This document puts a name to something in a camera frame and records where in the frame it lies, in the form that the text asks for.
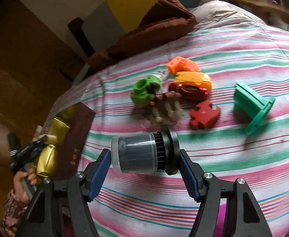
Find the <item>grey jar black lid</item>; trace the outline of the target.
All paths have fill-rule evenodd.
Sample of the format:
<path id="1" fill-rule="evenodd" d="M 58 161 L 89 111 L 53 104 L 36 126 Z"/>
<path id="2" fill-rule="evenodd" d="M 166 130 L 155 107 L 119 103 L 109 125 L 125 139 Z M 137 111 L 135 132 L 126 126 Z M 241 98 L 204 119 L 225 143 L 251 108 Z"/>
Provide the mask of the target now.
<path id="1" fill-rule="evenodd" d="M 165 171 L 169 176 L 179 171 L 180 146 L 172 126 L 156 133 L 116 136 L 111 142 L 112 166 L 119 173 Z"/>

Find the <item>red puzzle piece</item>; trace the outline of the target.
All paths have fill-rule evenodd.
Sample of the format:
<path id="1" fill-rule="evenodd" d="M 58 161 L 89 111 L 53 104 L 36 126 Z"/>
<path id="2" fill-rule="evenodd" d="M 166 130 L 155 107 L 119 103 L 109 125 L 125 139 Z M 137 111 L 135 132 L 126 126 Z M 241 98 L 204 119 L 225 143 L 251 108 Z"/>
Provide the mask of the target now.
<path id="1" fill-rule="evenodd" d="M 213 106 L 210 100 L 204 100 L 189 111 L 192 130 L 207 130 L 212 128 L 221 114 L 218 106 Z"/>

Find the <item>brown cupcake toy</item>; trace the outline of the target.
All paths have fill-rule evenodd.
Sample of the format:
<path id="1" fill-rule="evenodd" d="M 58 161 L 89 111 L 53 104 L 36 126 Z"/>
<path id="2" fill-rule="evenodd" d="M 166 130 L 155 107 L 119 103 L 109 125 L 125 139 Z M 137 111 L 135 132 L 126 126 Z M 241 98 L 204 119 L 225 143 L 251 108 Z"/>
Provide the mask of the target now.
<path id="1" fill-rule="evenodd" d="M 142 115 L 151 122 L 152 126 L 177 121 L 184 115 L 180 104 L 181 98 L 182 95 L 175 91 L 157 94 L 143 107 Z"/>

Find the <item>green flanged tube part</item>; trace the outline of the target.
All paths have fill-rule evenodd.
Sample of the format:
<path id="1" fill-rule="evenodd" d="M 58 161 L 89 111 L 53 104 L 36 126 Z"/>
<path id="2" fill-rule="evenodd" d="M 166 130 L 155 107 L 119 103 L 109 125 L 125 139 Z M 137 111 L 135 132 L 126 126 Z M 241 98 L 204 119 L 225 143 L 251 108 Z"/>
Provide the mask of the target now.
<path id="1" fill-rule="evenodd" d="M 251 122 L 245 129 L 246 135 L 255 133 L 267 117 L 275 102 L 275 97 L 262 97 L 248 85 L 239 82 L 235 85 L 234 105 L 246 113 Z"/>

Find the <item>red metal capsule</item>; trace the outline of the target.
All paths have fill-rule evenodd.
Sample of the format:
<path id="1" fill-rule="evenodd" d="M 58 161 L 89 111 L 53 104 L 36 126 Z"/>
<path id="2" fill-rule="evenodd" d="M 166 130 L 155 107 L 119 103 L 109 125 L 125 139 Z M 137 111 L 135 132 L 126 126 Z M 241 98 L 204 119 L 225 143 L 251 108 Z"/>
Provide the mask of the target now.
<path id="1" fill-rule="evenodd" d="M 202 102 L 207 100 L 209 92 L 206 88 L 197 87 L 189 82 L 176 83 L 173 82 L 169 85 L 168 91 L 175 91 L 179 93 L 183 99 Z"/>

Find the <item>green white plug-in device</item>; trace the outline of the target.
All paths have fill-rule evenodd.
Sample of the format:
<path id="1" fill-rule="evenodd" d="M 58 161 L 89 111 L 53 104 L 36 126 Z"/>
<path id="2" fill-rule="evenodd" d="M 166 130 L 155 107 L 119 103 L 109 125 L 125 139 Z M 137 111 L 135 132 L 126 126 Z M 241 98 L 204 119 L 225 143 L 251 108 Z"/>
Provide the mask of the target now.
<path id="1" fill-rule="evenodd" d="M 131 100 L 137 108 L 143 108 L 152 101 L 163 86 L 165 75 L 154 72 L 146 78 L 138 80 L 130 94 Z"/>

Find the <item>orange yellow plastic shell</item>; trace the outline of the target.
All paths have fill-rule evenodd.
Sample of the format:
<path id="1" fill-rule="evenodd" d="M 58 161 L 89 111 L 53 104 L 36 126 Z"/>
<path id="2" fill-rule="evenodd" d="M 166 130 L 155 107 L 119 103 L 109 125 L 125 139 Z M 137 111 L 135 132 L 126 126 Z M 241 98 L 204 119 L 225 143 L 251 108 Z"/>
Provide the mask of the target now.
<path id="1" fill-rule="evenodd" d="M 212 90 L 212 81 L 209 75 L 202 72 L 178 72 L 174 82 L 191 83 L 193 86 Z"/>

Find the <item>orange perforated block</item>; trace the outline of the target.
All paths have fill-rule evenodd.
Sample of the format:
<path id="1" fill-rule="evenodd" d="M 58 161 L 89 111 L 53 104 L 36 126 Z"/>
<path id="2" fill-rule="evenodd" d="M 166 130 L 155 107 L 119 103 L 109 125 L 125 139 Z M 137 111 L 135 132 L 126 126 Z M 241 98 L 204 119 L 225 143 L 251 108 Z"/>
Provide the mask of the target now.
<path id="1" fill-rule="evenodd" d="M 188 58 L 177 56 L 165 64 L 171 74 L 178 72 L 198 72 L 199 66 Z"/>

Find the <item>gold metal tin box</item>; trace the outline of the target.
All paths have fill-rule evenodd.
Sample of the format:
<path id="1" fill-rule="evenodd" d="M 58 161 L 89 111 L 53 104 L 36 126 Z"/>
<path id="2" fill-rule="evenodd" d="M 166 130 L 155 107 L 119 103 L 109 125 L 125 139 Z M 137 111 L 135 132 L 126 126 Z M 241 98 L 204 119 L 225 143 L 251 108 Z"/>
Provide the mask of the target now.
<path id="1" fill-rule="evenodd" d="M 40 178 L 57 181 L 75 175 L 94 117 L 95 112 L 81 102 L 48 117 L 41 133 L 57 139 L 39 156 L 36 173 Z"/>

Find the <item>wooden wardrobe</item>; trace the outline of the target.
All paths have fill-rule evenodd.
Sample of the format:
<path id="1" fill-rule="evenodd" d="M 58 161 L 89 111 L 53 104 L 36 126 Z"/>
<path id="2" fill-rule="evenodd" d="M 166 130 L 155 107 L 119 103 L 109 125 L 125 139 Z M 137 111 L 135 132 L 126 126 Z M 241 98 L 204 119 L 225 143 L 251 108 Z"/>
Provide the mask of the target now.
<path id="1" fill-rule="evenodd" d="M 0 0 L 0 221 L 13 186 L 6 135 L 32 140 L 83 60 L 19 0 Z"/>

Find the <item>striped bed sheet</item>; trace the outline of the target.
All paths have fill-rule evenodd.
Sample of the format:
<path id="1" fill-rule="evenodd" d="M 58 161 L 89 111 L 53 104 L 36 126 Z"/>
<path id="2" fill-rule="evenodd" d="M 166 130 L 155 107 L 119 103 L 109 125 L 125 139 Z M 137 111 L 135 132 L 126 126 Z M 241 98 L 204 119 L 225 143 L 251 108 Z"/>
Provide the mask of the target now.
<path id="1" fill-rule="evenodd" d="M 216 177 L 242 177 L 255 195 L 273 236 L 289 231 L 289 32 L 246 19 L 226 19 L 156 49 L 123 60 L 71 88 L 49 116 L 81 102 L 95 112 L 79 170 L 109 148 L 114 136 L 152 130 L 130 98 L 134 84 L 154 72 L 173 81 L 165 64 L 176 56 L 197 62 L 212 79 L 210 100 L 221 109 L 215 126 L 192 131 L 189 105 L 175 124 L 180 147 Z M 234 105 L 242 82 L 274 105 L 258 130 L 246 135 L 251 119 Z"/>

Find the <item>black rolled mat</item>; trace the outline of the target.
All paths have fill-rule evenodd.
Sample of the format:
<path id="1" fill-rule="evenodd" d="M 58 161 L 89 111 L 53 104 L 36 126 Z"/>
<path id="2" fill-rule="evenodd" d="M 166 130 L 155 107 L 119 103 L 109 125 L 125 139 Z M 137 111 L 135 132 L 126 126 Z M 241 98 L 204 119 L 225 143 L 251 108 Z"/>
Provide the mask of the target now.
<path id="1" fill-rule="evenodd" d="M 69 31 L 74 36 L 75 40 L 78 42 L 79 46 L 82 48 L 84 54 L 90 58 L 94 53 L 94 49 L 83 32 L 82 25 L 84 21 L 77 17 L 67 24 Z"/>

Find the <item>grey yellow blue headboard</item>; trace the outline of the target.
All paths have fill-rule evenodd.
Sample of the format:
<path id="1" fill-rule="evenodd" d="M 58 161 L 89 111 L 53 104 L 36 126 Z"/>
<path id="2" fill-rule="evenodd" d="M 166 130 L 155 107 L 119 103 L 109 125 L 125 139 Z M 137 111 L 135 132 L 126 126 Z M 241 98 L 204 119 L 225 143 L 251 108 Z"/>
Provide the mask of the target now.
<path id="1" fill-rule="evenodd" d="M 95 51 L 115 44 L 136 29 L 142 18 L 159 0 L 106 0 L 83 20 L 82 30 Z M 179 0 L 194 8 L 201 0 Z"/>

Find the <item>brown quilted blanket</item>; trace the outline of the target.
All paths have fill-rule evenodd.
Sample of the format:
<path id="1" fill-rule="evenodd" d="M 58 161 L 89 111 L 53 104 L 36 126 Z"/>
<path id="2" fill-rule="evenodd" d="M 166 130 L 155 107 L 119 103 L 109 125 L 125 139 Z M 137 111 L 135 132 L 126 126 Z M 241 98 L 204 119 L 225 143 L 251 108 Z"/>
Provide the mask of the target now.
<path id="1" fill-rule="evenodd" d="M 139 26 L 118 42 L 93 54 L 88 60 L 95 72 L 158 46 L 175 41 L 194 30 L 197 20 L 179 0 L 159 0 Z"/>

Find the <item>grey pillow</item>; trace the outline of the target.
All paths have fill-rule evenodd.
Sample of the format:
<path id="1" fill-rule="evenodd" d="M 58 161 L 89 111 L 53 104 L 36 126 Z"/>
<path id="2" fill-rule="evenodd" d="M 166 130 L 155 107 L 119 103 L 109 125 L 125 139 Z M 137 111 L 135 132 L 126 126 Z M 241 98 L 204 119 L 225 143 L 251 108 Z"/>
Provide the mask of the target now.
<path id="1" fill-rule="evenodd" d="M 205 26 L 226 19 L 246 19 L 266 24 L 258 16 L 231 3 L 221 0 L 201 0 L 197 7 L 190 9 L 195 16 L 197 26 Z"/>

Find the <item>wooden bedside shelf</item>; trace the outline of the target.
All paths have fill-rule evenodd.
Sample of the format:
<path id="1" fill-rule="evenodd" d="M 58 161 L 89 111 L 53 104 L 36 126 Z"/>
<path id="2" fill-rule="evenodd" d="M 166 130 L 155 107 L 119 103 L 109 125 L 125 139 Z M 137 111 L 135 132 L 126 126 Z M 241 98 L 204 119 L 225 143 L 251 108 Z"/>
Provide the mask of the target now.
<path id="1" fill-rule="evenodd" d="M 264 11 L 266 13 L 277 13 L 289 18 L 289 9 L 284 5 L 274 4 L 270 0 L 228 0 L 230 3 L 240 3 L 248 7 Z"/>

